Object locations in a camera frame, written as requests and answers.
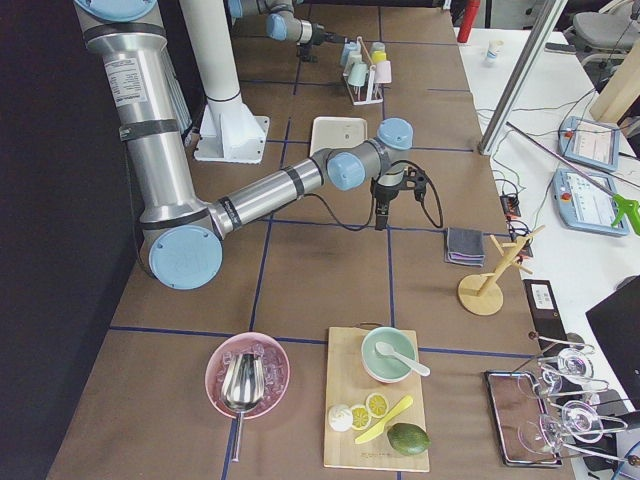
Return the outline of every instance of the spoon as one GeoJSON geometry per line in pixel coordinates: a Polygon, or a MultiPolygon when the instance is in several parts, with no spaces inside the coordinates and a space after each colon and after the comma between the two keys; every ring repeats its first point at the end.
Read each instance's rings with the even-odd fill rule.
{"type": "Polygon", "coordinates": [[[222,382],[222,402],[236,413],[232,462],[240,459],[240,438],[244,414],[253,410],[264,396],[262,359],[253,353],[234,356],[222,382]]]}
{"type": "Polygon", "coordinates": [[[414,372],[422,375],[423,377],[428,376],[431,373],[431,370],[426,365],[422,365],[421,363],[416,362],[415,360],[411,360],[408,357],[405,357],[401,353],[396,352],[393,348],[393,345],[388,344],[387,342],[376,342],[376,351],[380,355],[384,355],[385,357],[395,357],[404,363],[407,367],[409,367],[414,372]]]}

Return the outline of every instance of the wooden cutting board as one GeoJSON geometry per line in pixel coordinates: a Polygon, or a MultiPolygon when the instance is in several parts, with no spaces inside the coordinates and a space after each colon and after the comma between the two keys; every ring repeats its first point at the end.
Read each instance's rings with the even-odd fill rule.
{"type": "MultiPolygon", "coordinates": [[[[389,400],[389,408],[409,394],[413,405],[391,420],[394,423],[413,423],[426,430],[421,381],[428,382],[411,373],[401,382],[384,384],[371,378],[364,370],[360,356],[360,345],[369,330],[360,328],[332,327],[329,329],[329,355],[327,359],[327,390],[324,426],[324,466],[337,468],[362,468],[371,470],[393,470],[405,472],[428,472],[429,452],[404,456],[396,452],[387,439],[386,431],[379,437],[362,445],[354,443],[362,431],[348,430],[336,432],[326,419],[326,413],[333,405],[349,406],[364,403],[373,392],[384,394],[389,400]]],[[[403,330],[417,345],[416,332],[403,330]]]]}

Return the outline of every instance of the gray chair seat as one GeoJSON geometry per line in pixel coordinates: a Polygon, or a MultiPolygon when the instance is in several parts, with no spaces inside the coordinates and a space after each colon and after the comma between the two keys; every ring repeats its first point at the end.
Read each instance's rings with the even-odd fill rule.
{"type": "Polygon", "coordinates": [[[629,22],[631,20],[623,16],[596,12],[578,13],[573,17],[576,34],[588,45],[600,49],[631,50],[640,33],[629,22]]]}

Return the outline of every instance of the avocado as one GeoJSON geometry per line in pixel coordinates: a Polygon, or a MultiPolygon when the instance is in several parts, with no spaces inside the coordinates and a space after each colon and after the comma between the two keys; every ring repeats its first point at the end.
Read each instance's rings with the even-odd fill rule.
{"type": "Polygon", "coordinates": [[[417,455],[431,445],[427,432],[412,423],[396,423],[387,431],[387,438],[402,455],[417,455]]]}

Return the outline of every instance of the folded cloth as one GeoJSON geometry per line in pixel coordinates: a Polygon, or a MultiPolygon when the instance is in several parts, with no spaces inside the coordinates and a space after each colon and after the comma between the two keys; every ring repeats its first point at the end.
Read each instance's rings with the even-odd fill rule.
{"type": "Polygon", "coordinates": [[[466,228],[447,228],[444,261],[458,265],[482,267],[484,265],[482,232],[466,228]]]}

